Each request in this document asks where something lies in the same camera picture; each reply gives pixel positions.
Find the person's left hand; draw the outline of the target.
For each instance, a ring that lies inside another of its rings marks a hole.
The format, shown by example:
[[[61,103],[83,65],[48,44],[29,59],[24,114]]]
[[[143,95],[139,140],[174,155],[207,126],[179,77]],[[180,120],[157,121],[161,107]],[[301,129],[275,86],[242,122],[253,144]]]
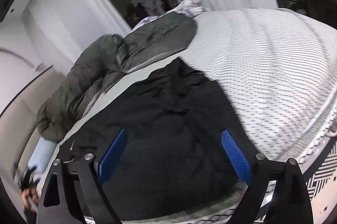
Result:
[[[25,209],[33,212],[37,211],[40,198],[35,186],[23,190],[21,193],[21,198]]]

